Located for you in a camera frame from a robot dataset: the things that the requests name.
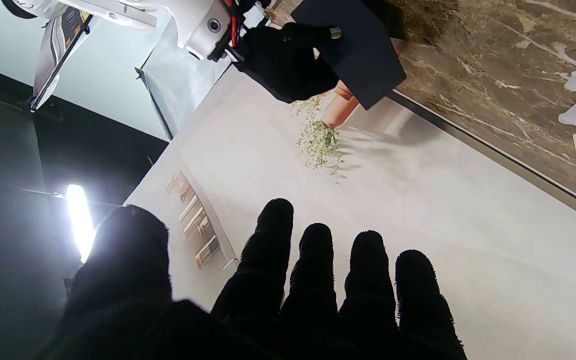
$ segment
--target cable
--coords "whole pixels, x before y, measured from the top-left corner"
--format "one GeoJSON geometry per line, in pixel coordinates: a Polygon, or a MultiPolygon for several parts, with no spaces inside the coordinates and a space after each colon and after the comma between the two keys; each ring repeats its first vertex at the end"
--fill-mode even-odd
{"type": "Polygon", "coordinates": [[[230,31],[230,41],[232,41],[232,47],[237,47],[237,33],[239,32],[239,27],[237,26],[237,17],[232,16],[233,12],[233,0],[226,0],[226,4],[230,8],[230,22],[231,22],[231,31],[230,31]]]}

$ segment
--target red wire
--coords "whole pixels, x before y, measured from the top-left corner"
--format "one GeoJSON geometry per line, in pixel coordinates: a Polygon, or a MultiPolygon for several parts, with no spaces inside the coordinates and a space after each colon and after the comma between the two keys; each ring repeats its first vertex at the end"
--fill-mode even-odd
{"type": "Polygon", "coordinates": [[[230,40],[232,41],[232,47],[237,48],[237,18],[235,16],[231,19],[232,31],[230,32],[230,40]]]}
{"type": "MultiPolygon", "coordinates": [[[[226,3],[228,4],[228,7],[233,7],[233,0],[226,0],[226,3]]],[[[237,47],[237,18],[235,16],[230,18],[230,22],[232,25],[231,31],[230,31],[230,41],[232,41],[232,47],[236,48],[237,47]]]]}

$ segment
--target small leaves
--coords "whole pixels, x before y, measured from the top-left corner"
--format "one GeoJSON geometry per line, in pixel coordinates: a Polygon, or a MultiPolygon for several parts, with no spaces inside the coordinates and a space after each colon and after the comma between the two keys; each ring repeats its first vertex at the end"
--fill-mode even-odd
{"type": "Polygon", "coordinates": [[[304,112],[308,123],[301,132],[299,140],[296,142],[297,148],[300,148],[300,154],[306,153],[306,167],[318,169],[327,168],[328,173],[335,177],[335,183],[339,184],[339,166],[345,162],[342,157],[339,143],[339,131],[330,128],[322,121],[315,120],[322,103],[323,95],[316,95],[306,101],[295,101],[290,105],[291,109],[296,110],[295,116],[304,112]]]}
{"type": "Polygon", "coordinates": [[[339,131],[331,129],[322,121],[308,121],[296,143],[301,150],[299,153],[306,153],[309,157],[306,167],[327,168],[329,174],[338,179],[339,165],[344,162],[338,137],[339,131]]]}

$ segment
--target black glove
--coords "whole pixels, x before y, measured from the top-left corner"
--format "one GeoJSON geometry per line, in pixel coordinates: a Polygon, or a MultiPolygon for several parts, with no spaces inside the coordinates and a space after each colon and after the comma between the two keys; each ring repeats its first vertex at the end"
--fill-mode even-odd
{"type": "Polygon", "coordinates": [[[299,242],[299,259],[282,305],[290,254],[293,207],[270,201],[259,215],[241,262],[211,314],[282,358],[465,359],[448,303],[428,258],[416,250],[398,256],[397,301],[381,235],[357,235],[337,310],[333,240],[314,223],[299,242]]]}
{"type": "Polygon", "coordinates": [[[171,299],[164,225],[139,207],[115,210],[39,358],[466,358],[432,265],[416,250],[404,251],[395,265],[397,326],[389,261],[374,231],[354,240],[338,312],[330,230],[320,223],[306,228],[282,306],[292,228],[290,202],[270,201],[208,314],[171,299]]]}
{"type": "Polygon", "coordinates": [[[313,48],[334,41],[332,26],[287,23],[281,30],[258,26],[237,44],[244,61],[235,63],[277,100],[292,103],[333,89],[339,77],[313,48]]]}

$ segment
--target black wall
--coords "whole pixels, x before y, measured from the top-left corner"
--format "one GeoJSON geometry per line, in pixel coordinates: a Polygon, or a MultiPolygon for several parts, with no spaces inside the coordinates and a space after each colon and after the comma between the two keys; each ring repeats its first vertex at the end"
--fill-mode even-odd
{"type": "Polygon", "coordinates": [[[119,207],[167,142],[0,75],[0,359],[30,359],[66,303],[79,266],[66,186],[83,186],[94,225],[119,207]]]}

